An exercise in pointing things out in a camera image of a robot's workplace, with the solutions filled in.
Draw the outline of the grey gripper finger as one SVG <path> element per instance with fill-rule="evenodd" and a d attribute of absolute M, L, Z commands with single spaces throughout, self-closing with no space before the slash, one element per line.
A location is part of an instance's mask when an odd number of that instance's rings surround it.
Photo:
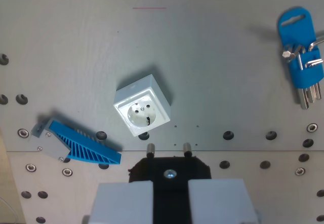
<path fill-rule="evenodd" d="M 242 179 L 193 179 L 188 192 L 192 223 L 259 223 Z"/>
<path fill-rule="evenodd" d="M 153 182 L 99 184 L 88 223 L 153 223 Z"/>

